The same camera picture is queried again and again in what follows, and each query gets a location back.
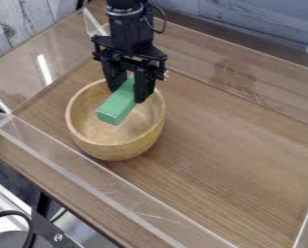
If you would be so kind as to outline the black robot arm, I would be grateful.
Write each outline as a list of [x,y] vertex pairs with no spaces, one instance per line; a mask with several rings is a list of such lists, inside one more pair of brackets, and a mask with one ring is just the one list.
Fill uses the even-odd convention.
[[164,10],[150,0],[106,0],[109,35],[94,35],[93,59],[101,63],[109,91],[114,92],[133,73],[134,102],[141,104],[154,93],[154,82],[165,80],[168,55],[154,47],[154,10]]

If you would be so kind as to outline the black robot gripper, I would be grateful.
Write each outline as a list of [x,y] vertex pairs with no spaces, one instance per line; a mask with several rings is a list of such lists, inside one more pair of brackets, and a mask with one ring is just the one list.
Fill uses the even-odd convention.
[[106,11],[109,35],[92,38],[94,59],[101,62],[109,87],[114,92],[134,72],[134,101],[141,104],[154,92],[154,80],[165,79],[166,54],[154,47],[154,14],[152,11]]

